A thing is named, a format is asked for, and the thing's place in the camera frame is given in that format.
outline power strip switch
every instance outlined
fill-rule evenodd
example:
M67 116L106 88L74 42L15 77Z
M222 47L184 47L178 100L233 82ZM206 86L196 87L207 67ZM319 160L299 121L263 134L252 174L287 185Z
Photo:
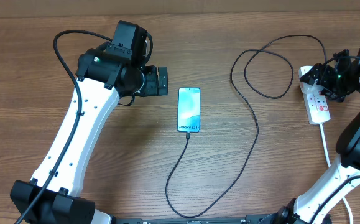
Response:
M298 77L306 74L312 66L303 66L298 71ZM310 124L325 123L330 120L328 102L326 97L320 95L321 86L313 86L300 82L303 92L305 109L307 110L308 121Z

